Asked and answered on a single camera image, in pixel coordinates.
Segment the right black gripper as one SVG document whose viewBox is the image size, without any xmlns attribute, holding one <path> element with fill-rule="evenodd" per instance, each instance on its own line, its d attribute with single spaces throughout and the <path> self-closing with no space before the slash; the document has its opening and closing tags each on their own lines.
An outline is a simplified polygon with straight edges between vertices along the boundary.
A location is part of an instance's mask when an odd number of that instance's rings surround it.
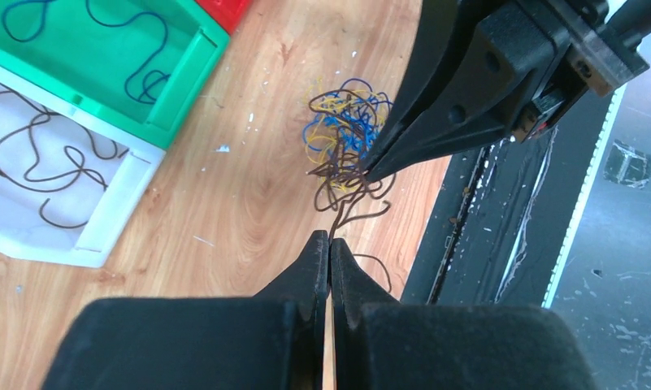
<svg viewBox="0 0 651 390">
<path fill-rule="evenodd" d="M 423 1 L 393 108 L 363 160 L 381 180 L 416 163 L 525 140 L 584 95 L 646 72 L 651 1 Z"/>
</svg>

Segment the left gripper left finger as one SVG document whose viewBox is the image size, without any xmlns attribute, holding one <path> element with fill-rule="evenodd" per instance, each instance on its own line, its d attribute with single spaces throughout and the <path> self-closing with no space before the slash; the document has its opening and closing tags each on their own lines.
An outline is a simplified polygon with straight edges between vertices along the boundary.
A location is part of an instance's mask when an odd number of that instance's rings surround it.
<svg viewBox="0 0 651 390">
<path fill-rule="evenodd" d="M 329 241 L 251 297 L 112 297 L 63 338 L 45 389 L 319 389 Z"/>
</svg>

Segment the cable ball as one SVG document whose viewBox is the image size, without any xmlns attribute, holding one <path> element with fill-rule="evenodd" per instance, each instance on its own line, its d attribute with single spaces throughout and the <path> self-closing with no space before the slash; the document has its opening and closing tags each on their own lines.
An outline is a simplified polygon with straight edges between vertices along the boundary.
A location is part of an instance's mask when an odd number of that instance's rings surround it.
<svg viewBox="0 0 651 390">
<path fill-rule="evenodd" d="M 385 197 L 392 185 L 367 179 L 362 161 L 386 124 L 393 100 L 361 78 L 328 91 L 316 84 L 311 91 L 315 95 L 304 103 L 313 118 L 302 129 L 302 142 L 314 165 L 307 174 L 318 181 L 315 209 L 335 211 L 360 194 Z"/>
</svg>

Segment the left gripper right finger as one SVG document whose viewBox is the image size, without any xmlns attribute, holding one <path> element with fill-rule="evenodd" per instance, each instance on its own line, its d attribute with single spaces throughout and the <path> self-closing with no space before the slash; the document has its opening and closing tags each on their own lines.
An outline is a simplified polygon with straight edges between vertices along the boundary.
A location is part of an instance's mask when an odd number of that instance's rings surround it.
<svg viewBox="0 0 651 390">
<path fill-rule="evenodd" d="M 411 305 L 381 288 L 349 246 L 330 246 L 339 389 L 593 389 L 567 325 L 535 306 Z"/>
</svg>

